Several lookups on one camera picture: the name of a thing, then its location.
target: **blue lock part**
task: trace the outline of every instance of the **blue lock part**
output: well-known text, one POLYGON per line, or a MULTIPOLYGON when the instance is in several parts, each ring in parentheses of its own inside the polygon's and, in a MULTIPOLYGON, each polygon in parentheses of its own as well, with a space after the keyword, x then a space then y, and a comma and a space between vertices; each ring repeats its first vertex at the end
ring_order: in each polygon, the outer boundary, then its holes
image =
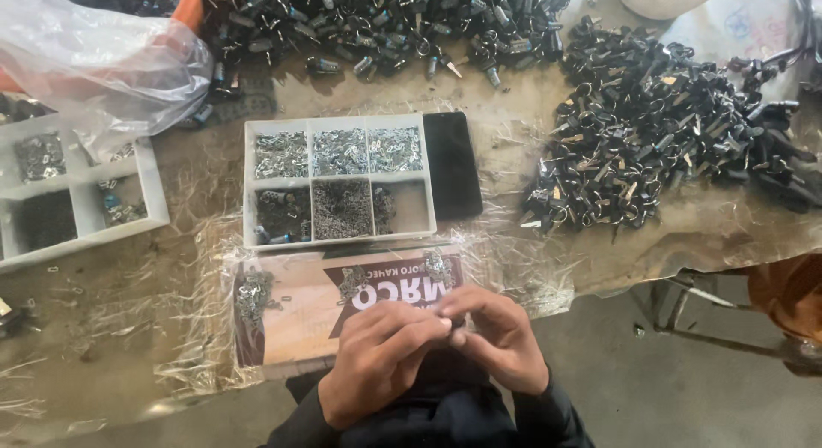
POLYGON ((103 203, 107 209, 111 209, 112 207, 117 207, 120 205, 120 198, 114 194, 107 194, 103 199, 103 203))

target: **loose metal parts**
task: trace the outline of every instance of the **loose metal parts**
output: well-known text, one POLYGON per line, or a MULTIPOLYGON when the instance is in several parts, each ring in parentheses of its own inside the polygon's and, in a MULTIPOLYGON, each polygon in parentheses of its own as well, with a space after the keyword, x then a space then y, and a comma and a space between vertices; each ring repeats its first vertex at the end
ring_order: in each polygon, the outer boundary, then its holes
MULTIPOLYGON (((570 0, 203 0, 206 40, 218 63, 214 93, 240 94, 236 64, 264 57, 269 64, 298 47, 317 49, 354 66, 370 79, 426 60, 425 76, 438 68, 462 77, 440 44, 466 38, 469 58, 499 85, 497 67, 528 68, 562 55, 557 15, 570 0)), ((313 59, 311 75, 334 73, 336 61, 313 59)))
POLYGON ((556 109, 520 226, 640 228, 664 185, 703 174, 752 178, 794 211, 822 205, 794 173, 797 162, 816 161, 790 142, 798 103, 762 103, 760 69, 747 69, 757 81, 737 91, 725 69, 693 62, 692 48, 663 45, 642 27, 604 30, 586 16, 570 35, 560 65, 576 89, 556 109))

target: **concrete floor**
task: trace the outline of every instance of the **concrete floor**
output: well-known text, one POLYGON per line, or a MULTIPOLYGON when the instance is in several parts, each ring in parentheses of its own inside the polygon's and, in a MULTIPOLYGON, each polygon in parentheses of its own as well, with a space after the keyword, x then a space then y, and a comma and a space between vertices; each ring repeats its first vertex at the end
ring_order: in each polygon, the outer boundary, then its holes
MULTIPOLYGON (((555 378, 599 446, 819 446, 819 379, 795 377, 780 361, 654 333, 643 314, 648 290, 583 296, 569 312, 533 322, 555 378), (643 338, 634 323, 646 329, 643 338)), ((744 278, 720 277, 718 292, 745 302, 744 278)), ((702 300, 689 302, 680 325, 758 344, 780 336, 763 315, 702 300)), ((283 382, 272 381, 166 418, 41 446, 256 446, 293 408, 283 382)))

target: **orange cloth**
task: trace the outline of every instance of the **orange cloth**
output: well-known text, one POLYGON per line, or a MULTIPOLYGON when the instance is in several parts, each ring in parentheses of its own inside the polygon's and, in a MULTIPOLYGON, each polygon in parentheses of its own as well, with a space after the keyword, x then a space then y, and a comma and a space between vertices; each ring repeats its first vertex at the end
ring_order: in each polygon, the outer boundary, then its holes
POLYGON ((822 343, 822 254, 750 267, 748 296, 787 333, 822 343))

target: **smartphone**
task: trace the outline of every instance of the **smartphone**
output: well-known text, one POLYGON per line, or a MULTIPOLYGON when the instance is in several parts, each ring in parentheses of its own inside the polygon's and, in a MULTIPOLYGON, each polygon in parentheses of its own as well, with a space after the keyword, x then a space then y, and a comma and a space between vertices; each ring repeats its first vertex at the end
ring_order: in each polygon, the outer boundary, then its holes
POLYGON ((482 195, 465 113, 425 114, 423 127, 437 221, 478 216, 482 195))

